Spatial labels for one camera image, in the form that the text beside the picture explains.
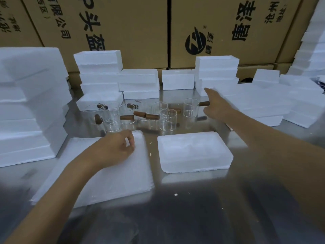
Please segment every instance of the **circular logo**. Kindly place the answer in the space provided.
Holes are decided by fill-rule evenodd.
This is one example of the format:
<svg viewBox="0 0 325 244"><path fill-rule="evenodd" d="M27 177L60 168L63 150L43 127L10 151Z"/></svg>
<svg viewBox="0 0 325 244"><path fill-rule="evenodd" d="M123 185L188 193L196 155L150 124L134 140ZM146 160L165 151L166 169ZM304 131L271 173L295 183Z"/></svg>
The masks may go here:
<svg viewBox="0 0 325 244"><path fill-rule="evenodd" d="M201 53L206 45L206 38L202 32L194 28L192 35L189 35L185 41L185 48L191 55L198 55Z"/></svg>

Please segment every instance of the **finger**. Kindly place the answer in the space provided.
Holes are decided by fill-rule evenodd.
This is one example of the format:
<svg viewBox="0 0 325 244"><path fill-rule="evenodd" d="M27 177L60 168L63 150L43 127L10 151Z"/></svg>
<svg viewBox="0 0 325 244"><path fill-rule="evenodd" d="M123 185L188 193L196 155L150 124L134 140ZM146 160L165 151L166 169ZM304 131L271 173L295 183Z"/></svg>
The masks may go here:
<svg viewBox="0 0 325 244"><path fill-rule="evenodd" d="M217 98L220 98L220 95L217 91L209 89L209 88L204 88L206 94L208 94L209 101L214 101Z"/></svg>
<svg viewBox="0 0 325 244"><path fill-rule="evenodd" d="M134 147L132 145L129 145L124 149L124 151L127 155L126 158L128 158L134 152Z"/></svg>
<svg viewBox="0 0 325 244"><path fill-rule="evenodd" d="M135 147L135 144L134 144L134 137L133 137L133 134L132 134L132 131L131 130L123 130L120 132L120 135L125 139L127 138L129 140L129 143L130 143L130 146L132 147Z"/></svg>

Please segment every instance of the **person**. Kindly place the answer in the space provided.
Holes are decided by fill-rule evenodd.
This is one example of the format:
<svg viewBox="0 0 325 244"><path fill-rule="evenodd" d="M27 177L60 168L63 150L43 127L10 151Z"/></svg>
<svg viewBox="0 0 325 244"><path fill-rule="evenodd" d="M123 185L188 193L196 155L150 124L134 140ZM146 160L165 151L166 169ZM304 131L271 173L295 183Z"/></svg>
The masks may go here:
<svg viewBox="0 0 325 244"><path fill-rule="evenodd" d="M324 225L325 150L268 127L234 110L220 95L205 88L210 105L205 114L228 124L263 159L315 222ZM132 132L107 135L72 160L56 182L5 241L5 244L56 243L87 181L99 170L121 163L134 151ZM301 180L305 175L308 180Z"/></svg>

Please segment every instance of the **reflective table surface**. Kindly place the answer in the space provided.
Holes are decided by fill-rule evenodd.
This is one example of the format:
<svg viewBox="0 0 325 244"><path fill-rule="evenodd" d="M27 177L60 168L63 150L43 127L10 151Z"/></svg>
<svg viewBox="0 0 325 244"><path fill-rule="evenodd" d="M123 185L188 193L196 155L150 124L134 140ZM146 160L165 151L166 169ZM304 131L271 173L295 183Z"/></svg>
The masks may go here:
<svg viewBox="0 0 325 244"><path fill-rule="evenodd" d="M160 100L170 108L183 108L183 101L191 97L208 100L194 90L170 90L160 91L160 99L143 101ZM104 135L89 128L75 102L69 107L64 125L67 140ZM153 120L125 125L145 135L155 188L74 209L59 243L323 243L323 234L299 212L290 193L242 139L224 123L208 119L203 108L195 120L178 115L177 128L171 132L160 130ZM325 148L325 116L308 129L285 120L275 128ZM218 132L233 153L230 169L177 174L161 170L159 135L207 131ZM56 162L55 158L0 168L0 243L30 211L29 200Z"/></svg>

